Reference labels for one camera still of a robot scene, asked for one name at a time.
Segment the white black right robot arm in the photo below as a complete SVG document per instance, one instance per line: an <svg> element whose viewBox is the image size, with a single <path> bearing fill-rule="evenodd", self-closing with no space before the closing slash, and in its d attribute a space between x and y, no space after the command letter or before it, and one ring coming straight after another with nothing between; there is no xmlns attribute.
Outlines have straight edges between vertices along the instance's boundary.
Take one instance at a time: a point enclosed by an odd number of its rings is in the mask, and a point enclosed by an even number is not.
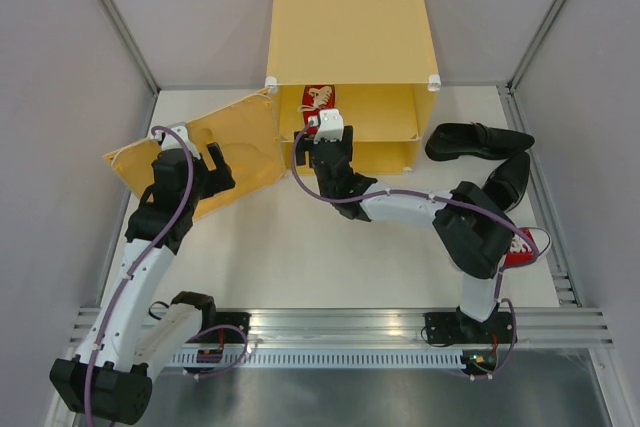
<svg viewBox="0 0 640 427"><path fill-rule="evenodd" d="M500 310L501 269L516 227L477 185L462 182L449 191L393 188L354 171L353 129L296 132L292 166L309 165L318 192L343 217L364 222L399 221L431 227L454 266L462 273L459 306L448 314L430 314L425 325L432 345L471 344L514 337L514 316Z"/></svg>

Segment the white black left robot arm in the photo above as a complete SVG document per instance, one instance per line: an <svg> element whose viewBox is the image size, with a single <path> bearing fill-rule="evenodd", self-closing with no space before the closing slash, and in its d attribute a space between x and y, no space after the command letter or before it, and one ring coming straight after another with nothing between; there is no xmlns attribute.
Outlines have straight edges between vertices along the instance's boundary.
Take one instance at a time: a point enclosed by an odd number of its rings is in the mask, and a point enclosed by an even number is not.
<svg viewBox="0 0 640 427"><path fill-rule="evenodd" d="M74 356L54 362L49 378L67 408L86 420L133 425L145 412L154 381L191 338L212 340L215 303L183 291L148 334L142 332L160 280L193 225L198 203L234 188L220 147L207 147L214 166L180 146L152 162L153 181L128 221L119 278Z"/></svg>

